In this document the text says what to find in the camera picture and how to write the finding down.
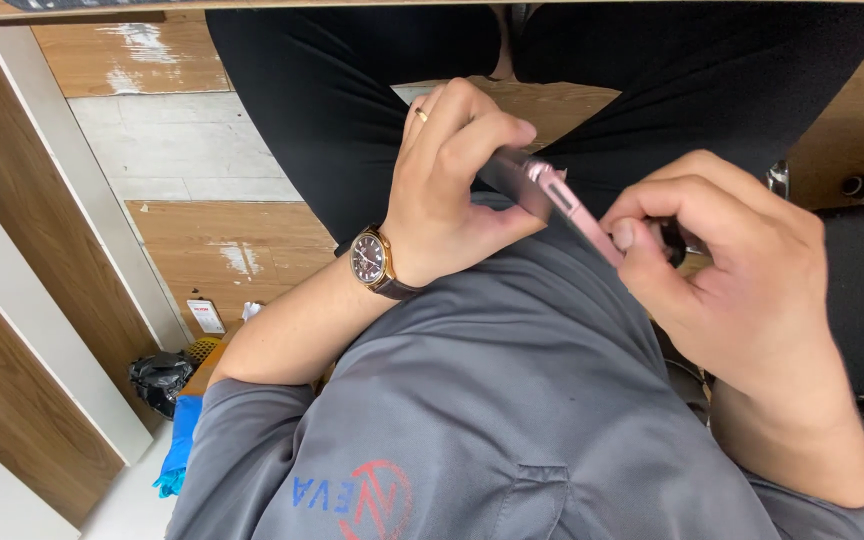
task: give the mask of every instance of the wooden floor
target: wooden floor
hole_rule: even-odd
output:
[[[162,103],[146,114],[130,109],[136,98],[113,103],[98,97],[234,90],[200,11],[170,13],[164,23],[34,31],[62,91],[83,98],[73,103],[79,124],[113,188],[129,200],[151,260],[193,331],[199,327],[185,300],[213,300],[223,318],[237,318],[244,302],[271,300],[331,259],[331,240],[302,203],[215,202],[298,198],[274,158],[263,153],[236,99],[213,94],[205,99],[219,105],[202,106],[195,102],[203,98],[190,96],[177,114]],[[475,83],[504,111],[535,124],[533,148],[555,141],[618,95],[567,83]],[[827,208],[852,202],[838,186],[864,173],[864,62],[788,161],[796,203]],[[160,198],[185,202],[151,202]],[[209,202],[196,202],[202,199]]]

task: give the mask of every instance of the pink smartphone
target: pink smartphone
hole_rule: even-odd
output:
[[[555,209],[612,266],[618,268],[625,259],[599,222],[566,185],[565,171],[555,170],[550,163],[530,153],[502,147],[479,170],[478,177],[527,213],[546,222]]]

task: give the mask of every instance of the shirt pocket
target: shirt pocket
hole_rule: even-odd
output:
[[[518,465],[489,540],[548,540],[568,495],[566,467]]]

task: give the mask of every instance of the hand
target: hand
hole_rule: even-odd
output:
[[[681,277],[640,221],[646,215],[677,215],[714,265]],[[822,222],[737,166],[688,153],[627,188],[602,225],[628,250],[618,274],[631,294],[679,352],[729,386],[771,396],[788,390],[776,381],[843,369],[826,315]]]
[[[415,113],[418,107],[427,122]],[[499,110],[465,79],[415,98],[380,227],[403,284],[424,287],[546,227],[520,206],[495,211],[470,200],[475,173],[498,147],[522,147],[535,136],[531,124]]]

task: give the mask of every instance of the black plastic bag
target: black plastic bag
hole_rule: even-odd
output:
[[[176,398],[200,363],[184,350],[162,351],[132,362],[128,368],[128,380],[143,402],[172,420],[176,413]]]

